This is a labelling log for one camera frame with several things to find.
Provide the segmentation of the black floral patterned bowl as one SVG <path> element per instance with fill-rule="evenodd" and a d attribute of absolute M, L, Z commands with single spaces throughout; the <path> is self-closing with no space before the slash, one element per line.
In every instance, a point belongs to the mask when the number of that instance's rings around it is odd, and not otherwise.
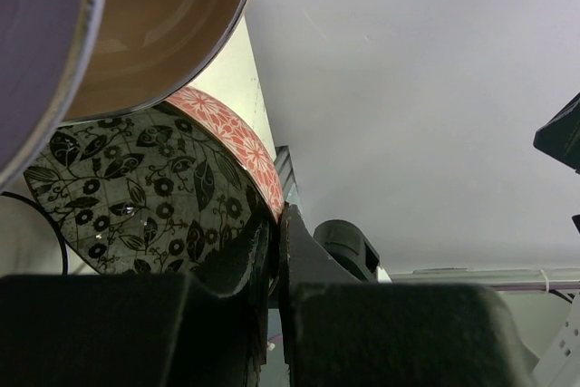
<path fill-rule="evenodd" d="M 101 274 L 191 271 L 273 218 L 233 154 L 167 102 L 61 127 L 24 179 Z"/>

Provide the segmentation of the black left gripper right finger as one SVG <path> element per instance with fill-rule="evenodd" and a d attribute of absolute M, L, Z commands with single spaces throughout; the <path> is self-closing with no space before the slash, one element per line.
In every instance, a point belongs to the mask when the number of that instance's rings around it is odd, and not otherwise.
<path fill-rule="evenodd" d="M 363 282 L 280 221 L 279 310 L 294 386 L 531 386 L 525 346 L 493 290 Z"/>

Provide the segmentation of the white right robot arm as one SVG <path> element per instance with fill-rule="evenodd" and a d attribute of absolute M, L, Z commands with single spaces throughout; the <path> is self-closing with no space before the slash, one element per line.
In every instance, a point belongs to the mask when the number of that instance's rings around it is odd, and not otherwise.
<path fill-rule="evenodd" d="M 394 281 L 503 291 L 542 386 L 579 383 L 579 100 L 454 99 L 352 146 L 317 217 L 358 225 Z"/>

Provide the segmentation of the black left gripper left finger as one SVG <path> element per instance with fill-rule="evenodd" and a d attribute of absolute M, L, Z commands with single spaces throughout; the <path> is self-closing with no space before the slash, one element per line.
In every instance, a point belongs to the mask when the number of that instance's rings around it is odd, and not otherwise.
<path fill-rule="evenodd" d="M 196 273 L 6 276 L 4 386 L 256 386 L 266 359 L 269 221 Z"/>

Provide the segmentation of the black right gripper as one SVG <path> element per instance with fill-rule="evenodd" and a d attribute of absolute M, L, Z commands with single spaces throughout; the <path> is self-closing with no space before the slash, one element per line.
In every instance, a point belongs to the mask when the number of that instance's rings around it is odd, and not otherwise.
<path fill-rule="evenodd" d="M 533 145 L 579 173 L 579 94 L 536 131 Z"/>

